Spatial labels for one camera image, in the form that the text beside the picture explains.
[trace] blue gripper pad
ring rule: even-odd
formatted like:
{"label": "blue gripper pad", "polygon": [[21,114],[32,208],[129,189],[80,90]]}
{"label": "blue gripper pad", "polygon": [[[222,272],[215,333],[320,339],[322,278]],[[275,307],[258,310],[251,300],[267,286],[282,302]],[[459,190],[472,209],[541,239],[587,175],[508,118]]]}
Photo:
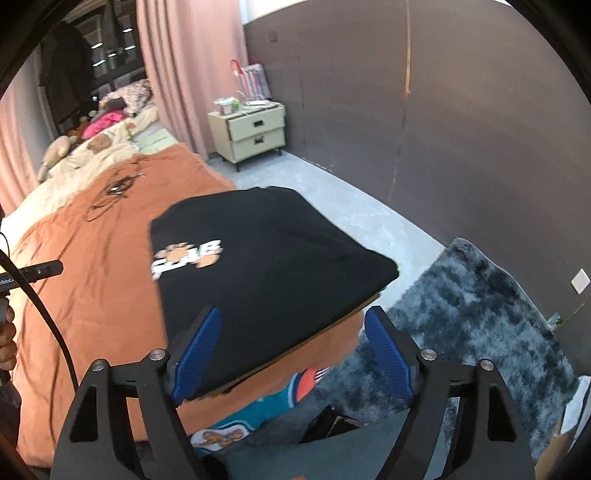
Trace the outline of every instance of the blue gripper pad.
{"label": "blue gripper pad", "polygon": [[194,396],[221,330],[219,309],[206,307],[189,330],[180,333],[180,338],[171,342],[167,384],[175,407]]}
{"label": "blue gripper pad", "polygon": [[392,395],[407,404],[412,402],[414,391],[410,367],[380,321],[375,308],[369,309],[365,314],[365,335]]}

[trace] gray floor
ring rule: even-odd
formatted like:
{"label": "gray floor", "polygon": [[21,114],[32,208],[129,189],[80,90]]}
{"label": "gray floor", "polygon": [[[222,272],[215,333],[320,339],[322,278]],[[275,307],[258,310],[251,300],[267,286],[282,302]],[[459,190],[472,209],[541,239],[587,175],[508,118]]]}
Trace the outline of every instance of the gray floor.
{"label": "gray floor", "polygon": [[366,193],[289,153],[269,153],[243,163],[237,173],[221,158],[210,166],[237,188],[280,186],[301,193],[316,209],[363,246],[392,258],[400,277],[376,302],[387,309],[426,270],[443,245]]}

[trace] bedside table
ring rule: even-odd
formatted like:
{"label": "bedside table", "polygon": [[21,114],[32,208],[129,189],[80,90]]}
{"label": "bedside table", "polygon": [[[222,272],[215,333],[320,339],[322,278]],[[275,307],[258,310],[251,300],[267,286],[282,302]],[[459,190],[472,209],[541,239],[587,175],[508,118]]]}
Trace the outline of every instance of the bedside table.
{"label": "bedside table", "polygon": [[240,162],[285,146],[285,107],[253,107],[230,115],[207,114],[217,153],[240,171]]}

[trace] gift bag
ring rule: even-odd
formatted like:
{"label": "gift bag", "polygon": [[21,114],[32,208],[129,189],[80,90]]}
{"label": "gift bag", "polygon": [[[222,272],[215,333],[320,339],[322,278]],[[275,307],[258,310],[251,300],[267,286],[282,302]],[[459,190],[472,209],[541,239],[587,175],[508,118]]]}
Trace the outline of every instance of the gift bag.
{"label": "gift bag", "polygon": [[265,70],[260,63],[241,67],[237,60],[231,60],[230,65],[238,82],[240,90],[247,100],[265,100],[271,98],[271,91],[265,76]]}

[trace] black folded t-shirt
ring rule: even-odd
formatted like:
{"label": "black folded t-shirt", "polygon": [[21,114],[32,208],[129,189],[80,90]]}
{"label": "black folded t-shirt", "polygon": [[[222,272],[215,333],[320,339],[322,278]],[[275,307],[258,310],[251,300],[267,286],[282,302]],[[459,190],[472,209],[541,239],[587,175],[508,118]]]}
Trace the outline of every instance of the black folded t-shirt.
{"label": "black folded t-shirt", "polygon": [[150,235],[168,340],[205,306],[221,312],[196,396],[280,357],[398,277],[395,262],[280,187],[188,198],[153,220]]}

